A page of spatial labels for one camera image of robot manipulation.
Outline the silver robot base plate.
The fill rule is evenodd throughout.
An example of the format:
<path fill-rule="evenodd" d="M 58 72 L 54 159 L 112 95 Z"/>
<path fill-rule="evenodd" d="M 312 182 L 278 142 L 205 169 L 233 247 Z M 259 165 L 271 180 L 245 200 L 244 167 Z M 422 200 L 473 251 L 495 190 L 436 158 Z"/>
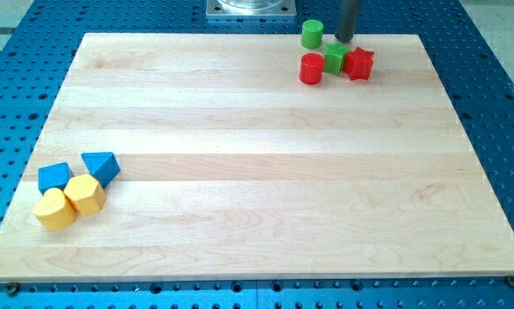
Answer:
<path fill-rule="evenodd" d="M 296 15 L 295 0 L 207 0 L 206 15 L 230 16 L 292 16 Z"/>

